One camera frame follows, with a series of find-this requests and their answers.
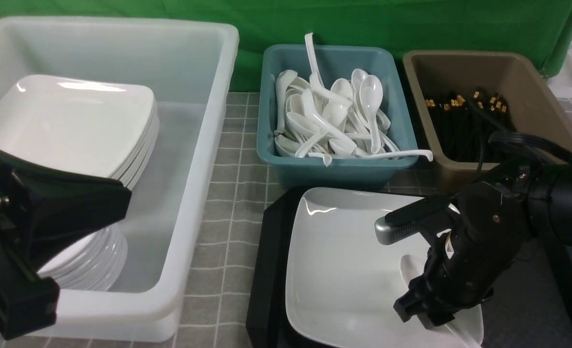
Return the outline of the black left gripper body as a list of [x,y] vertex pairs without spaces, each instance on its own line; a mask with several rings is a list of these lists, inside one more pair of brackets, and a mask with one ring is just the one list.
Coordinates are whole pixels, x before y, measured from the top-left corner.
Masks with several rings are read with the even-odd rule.
[[0,335],[57,321],[60,286],[38,270],[85,236],[125,218],[132,192],[111,178],[36,165],[0,150]]

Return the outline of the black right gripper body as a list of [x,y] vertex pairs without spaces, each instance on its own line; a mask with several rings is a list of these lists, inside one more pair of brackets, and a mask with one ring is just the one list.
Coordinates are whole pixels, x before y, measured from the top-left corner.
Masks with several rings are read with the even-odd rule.
[[401,321],[418,317],[427,329],[489,299],[496,279],[533,238],[526,195],[484,181],[427,196],[385,220],[414,223],[429,245],[422,274],[393,306]]

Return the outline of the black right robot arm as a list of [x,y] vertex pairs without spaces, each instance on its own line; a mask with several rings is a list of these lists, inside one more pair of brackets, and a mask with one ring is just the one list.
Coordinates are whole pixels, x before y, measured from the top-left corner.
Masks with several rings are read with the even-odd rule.
[[497,131],[489,143],[512,157],[458,192],[421,198],[376,221],[378,241],[420,234],[421,275],[394,302],[403,322],[445,325],[489,299],[522,246],[551,233],[572,247],[572,152],[542,137]]

